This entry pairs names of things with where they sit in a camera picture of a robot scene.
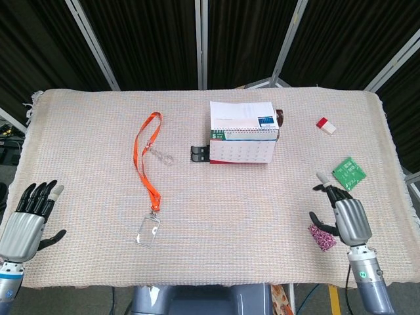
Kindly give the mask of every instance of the black binder clip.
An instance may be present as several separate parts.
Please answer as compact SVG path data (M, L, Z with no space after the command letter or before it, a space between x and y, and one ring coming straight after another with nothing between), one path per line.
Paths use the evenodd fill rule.
M191 161L210 162L210 145L191 146Z

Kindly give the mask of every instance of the robotic hand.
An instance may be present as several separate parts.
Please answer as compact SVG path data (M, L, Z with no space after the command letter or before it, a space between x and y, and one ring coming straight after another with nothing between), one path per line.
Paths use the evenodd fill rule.
M10 312L24 277L23 263L31 260L37 251L61 240L67 232L61 230L56 236L41 241L54 203L64 189L59 185L51 192L56 183L56 180L49 184L43 182L37 188L36 184L30 185L7 221L0 239L0 257L4 259L0 268L0 315Z
M335 215L335 227L323 224L315 213L310 212L312 222L320 230L339 236L344 244L350 246L347 258L364 308L371 314L395 314L376 252L366 246L372 232L362 204L345 190L332 186L324 174L317 173L316 176L322 184L314 190L327 193Z

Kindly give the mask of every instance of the orange lanyard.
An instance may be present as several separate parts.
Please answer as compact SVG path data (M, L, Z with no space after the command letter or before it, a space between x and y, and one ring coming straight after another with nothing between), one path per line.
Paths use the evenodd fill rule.
M153 135L150 137L150 139L147 141L147 145L144 147L142 151L142 169L141 171L138 169L138 137L140 136L140 133L147 127L147 125L155 118L159 118L159 125L157 126L156 130L153 132ZM149 148L152 146L153 142L155 141L156 137L159 134L160 126L162 124L162 114L159 112L154 112L150 114L149 118L143 123L142 127L140 128L140 131L138 132L136 136L136 140L134 142L134 152L133 152L133 159L134 159L134 165L136 167L137 173L147 190L149 191L150 201L152 202L152 211L158 212L160 210L160 194L159 192L150 184L146 173L144 172L144 163L143 163L143 156L146 154L146 152L149 150Z

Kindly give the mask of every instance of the red and white eraser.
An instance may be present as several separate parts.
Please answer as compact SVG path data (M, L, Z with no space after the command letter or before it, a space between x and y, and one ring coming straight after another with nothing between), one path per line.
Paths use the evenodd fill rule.
M335 128L335 126L332 123L330 123L325 117L321 118L321 120L319 120L316 126L329 135L332 135L334 131L337 130L337 128Z

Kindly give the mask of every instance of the black backdrop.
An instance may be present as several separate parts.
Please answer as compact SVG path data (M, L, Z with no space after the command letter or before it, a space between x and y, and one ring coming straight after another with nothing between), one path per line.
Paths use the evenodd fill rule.
M194 0L80 3L122 91L197 89Z
M297 0L209 0L209 89L271 77Z
M401 164L420 171L420 51L378 91Z
M272 75L297 0L209 0L209 89ZM197 89L194 0L81 0L122 90ZM0 1L0 106L52 88L110 88L64 0ZM310 0L280 77L364 89L420 28L417 0ZM378 94L402 165L420 170L417 52Z
M363 90L419 28L417 0L311 0L280 77L292 87Z
M35 91L110 89L64 1L1 1L0 42L0 106L22 123Z

